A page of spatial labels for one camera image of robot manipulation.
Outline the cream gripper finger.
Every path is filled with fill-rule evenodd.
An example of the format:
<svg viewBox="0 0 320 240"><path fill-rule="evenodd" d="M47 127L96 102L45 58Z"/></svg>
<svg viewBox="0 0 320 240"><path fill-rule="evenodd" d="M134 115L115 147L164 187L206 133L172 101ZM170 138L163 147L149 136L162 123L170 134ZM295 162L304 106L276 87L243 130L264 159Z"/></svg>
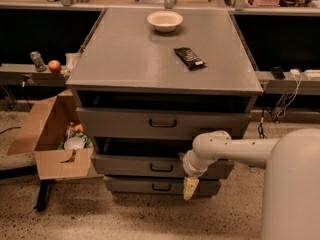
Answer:
<svg viewBox="0 0 320 240"><path fill-rule="evenodd" d="M183 198L185 200L190 200L199 184L198 177L185 177L184 178L184 188L183 188Z"/></svg>

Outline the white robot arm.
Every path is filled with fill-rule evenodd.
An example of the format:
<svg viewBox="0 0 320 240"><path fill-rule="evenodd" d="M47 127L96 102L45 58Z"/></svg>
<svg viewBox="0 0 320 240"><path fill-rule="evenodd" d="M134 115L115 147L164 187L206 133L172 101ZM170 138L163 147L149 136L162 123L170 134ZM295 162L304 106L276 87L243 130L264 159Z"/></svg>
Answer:
<svg viewBox="0 0 320 240"><path fill-rule="evenodd" d="M208 167L220 159L265 170L261 240L320 240L320 130L281 138L234 140L225 131L198 135L183 155L183 195L192 198Z"/></svg>

